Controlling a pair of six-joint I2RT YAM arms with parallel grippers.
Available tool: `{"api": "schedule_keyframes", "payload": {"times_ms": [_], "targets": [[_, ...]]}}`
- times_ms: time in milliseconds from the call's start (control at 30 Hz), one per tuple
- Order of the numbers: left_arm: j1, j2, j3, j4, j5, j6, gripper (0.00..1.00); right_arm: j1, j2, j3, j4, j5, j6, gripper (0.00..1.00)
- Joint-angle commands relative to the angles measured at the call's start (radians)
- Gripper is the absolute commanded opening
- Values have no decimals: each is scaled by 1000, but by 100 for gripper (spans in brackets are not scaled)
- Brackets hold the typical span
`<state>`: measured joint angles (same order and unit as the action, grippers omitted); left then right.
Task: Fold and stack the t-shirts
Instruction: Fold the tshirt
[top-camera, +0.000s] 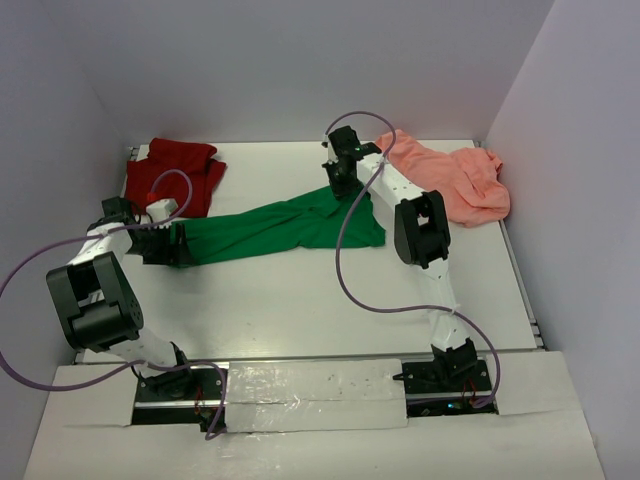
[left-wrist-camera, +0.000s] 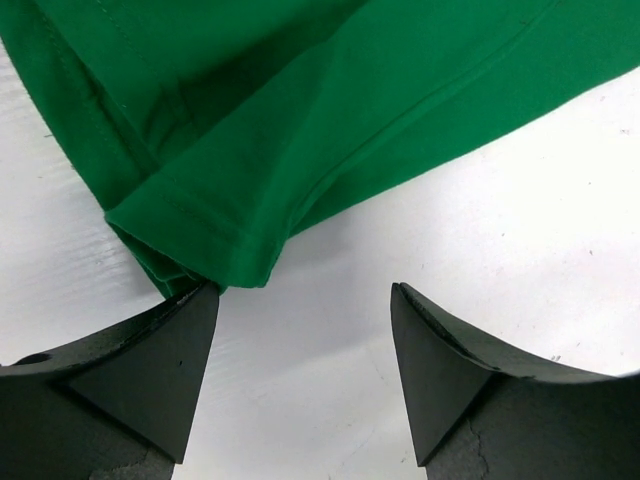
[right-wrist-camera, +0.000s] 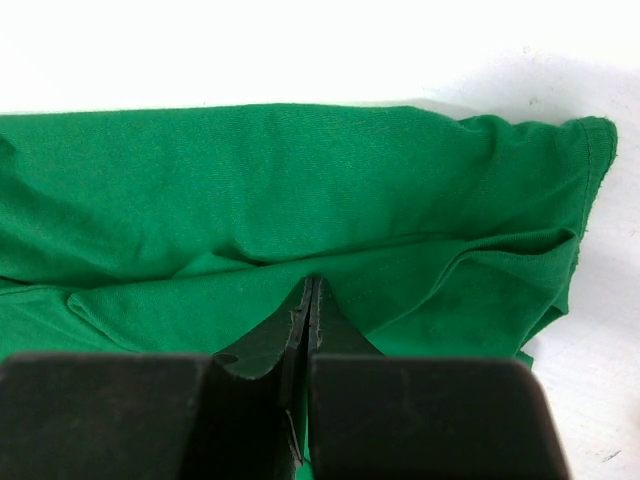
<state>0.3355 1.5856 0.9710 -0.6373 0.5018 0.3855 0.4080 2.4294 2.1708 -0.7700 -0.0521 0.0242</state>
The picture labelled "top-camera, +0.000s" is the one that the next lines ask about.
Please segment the green t shirt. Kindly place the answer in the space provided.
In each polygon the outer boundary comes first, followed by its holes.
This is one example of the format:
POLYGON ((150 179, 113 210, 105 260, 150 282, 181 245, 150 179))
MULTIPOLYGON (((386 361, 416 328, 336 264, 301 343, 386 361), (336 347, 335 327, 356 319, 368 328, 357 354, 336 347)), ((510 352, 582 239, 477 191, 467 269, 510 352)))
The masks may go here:
POLYGON ((323 187, 241 214, 190 219, 170 228, 170 241, 183 237, 191 254, 185 264, 206 265, 286 252, 336 247, 355 193, 337 200, 323 187))

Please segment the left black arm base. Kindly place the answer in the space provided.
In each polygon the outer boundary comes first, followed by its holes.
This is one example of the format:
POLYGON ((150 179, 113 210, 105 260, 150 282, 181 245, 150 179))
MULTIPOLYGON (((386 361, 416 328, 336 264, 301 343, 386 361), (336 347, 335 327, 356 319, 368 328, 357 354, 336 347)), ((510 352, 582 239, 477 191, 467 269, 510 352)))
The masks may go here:
POLYGON ((132 425, 197 425, 206 433, 217 419, 212 434, 226 431, 224 409, 219 409, 226 368, 199 365, 156 377, 136 377, 132 425))

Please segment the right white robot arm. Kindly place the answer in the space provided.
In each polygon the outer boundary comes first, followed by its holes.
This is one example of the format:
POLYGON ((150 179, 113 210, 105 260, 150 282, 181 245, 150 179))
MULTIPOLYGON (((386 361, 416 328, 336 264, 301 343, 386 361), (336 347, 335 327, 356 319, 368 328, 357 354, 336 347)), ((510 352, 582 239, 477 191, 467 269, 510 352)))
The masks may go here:
POLYGON ((424 374, 403 373, 401 376, 438 384, 447 391, 459 389, 476 367, 478 355, 468 332, 472 324, 458 312, 450 281, 451 234, 443 196, 436 190, 426 192, 407 180, 390 165, 388 147, 361 142, 350 126, 327 130, 322 145, 328 150, 323 168, 334 197, 344 200, 349 195, 354 196, 336 245, 335 267, 342 291, 352 303, 373 313, 433 312, 430 340, 433 360, 424 374), (392 240, 397 257, 417 270, 421 285, 436 295, 441 302, 439 305, 373 307, 349 291, 341 268, 342 247, 356 210, 371 192, 392 210, 392 240))

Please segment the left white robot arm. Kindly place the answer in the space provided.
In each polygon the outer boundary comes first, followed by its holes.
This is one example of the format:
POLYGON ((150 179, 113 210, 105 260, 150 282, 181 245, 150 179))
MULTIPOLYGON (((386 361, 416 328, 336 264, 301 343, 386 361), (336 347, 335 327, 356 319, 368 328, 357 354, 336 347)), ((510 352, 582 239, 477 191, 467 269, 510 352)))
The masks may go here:
POLYGON ((143 386, 169 399, 193 393, 196 375, 175 343, 144 325, 121 261, 129 254, 141 257, 145 265, 193 265, 184 226, 164 223, 176 209, 172 199, 150 205, 147 217, 154 226, 143 228, 134 203, 122 197, 104 200, 103 217, 88 228, 90 239, 67 265, 46 275, 68 344, 119 357, 143 386))

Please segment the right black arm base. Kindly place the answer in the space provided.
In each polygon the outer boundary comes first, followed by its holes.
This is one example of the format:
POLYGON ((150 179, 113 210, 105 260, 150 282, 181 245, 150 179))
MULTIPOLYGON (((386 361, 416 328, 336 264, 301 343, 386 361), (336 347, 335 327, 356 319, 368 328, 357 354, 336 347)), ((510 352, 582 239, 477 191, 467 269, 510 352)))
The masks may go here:
POLYGON ((402 370, 393 376, 404 386, 409 418, 496 414, 494 403, 480 408, 475 404, 492 390, 484 360, 453 380, 437 380, 433 361, 401 363, 402 370))

